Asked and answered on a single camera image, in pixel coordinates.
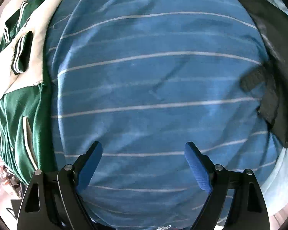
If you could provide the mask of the green white varsity jacket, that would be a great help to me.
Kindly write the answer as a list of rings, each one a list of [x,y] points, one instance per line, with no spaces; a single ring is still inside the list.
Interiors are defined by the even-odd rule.
[[[44,47],[61,2],[10,0],[0,17],[0,157],[25,184],[37,169],[56,170]]]

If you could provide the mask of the dark grey garment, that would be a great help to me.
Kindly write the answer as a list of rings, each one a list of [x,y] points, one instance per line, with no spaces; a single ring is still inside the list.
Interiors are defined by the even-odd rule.
[[[244,75],[240,86],[266,90],[257,111],[270,131],[288,148],[288,15],[267,0],[238,0],[251,16],[264,42],[268,60]]]

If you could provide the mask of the blue striped bed quilt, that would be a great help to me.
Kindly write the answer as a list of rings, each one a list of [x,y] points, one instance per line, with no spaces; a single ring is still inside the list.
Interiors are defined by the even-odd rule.
[[[260,184],[273,171],[281,147],[257,113],[264,87],[239,86],[267,53],[237,0],[62,0],[44,53],[58,166],[103,147],[81,194],[98,223],[190,226],[206,192],[185,159],[189,141]]]

